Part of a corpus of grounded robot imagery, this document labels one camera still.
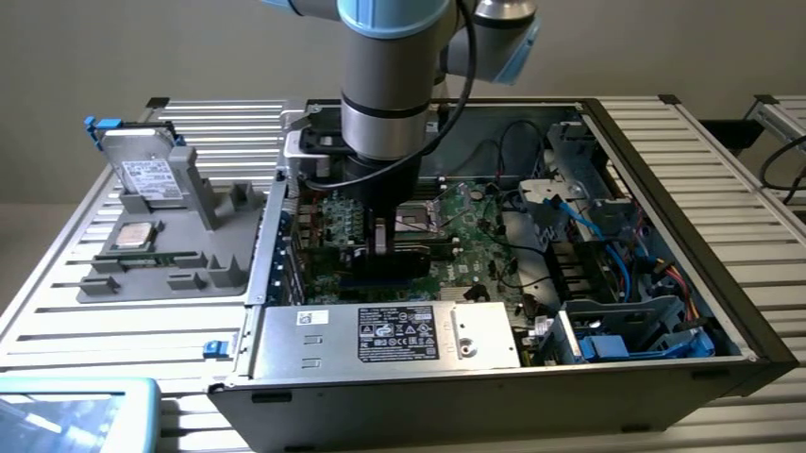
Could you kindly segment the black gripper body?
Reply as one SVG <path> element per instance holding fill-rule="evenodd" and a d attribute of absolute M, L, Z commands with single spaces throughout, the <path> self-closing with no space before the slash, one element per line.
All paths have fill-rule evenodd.
<path fill-rule="evenodd" d="M 391 217 L 398 206 L 414 197 L 419 178 L 422 158 L 414 158 L 397 170 L 383 173 L 369 182 L 343 189 L 345 195 L 357 200 L 374 217 Z M 369 176 L 395 163 L 395 160 L 349 157 L 346 163 L 347 181 Z"/>

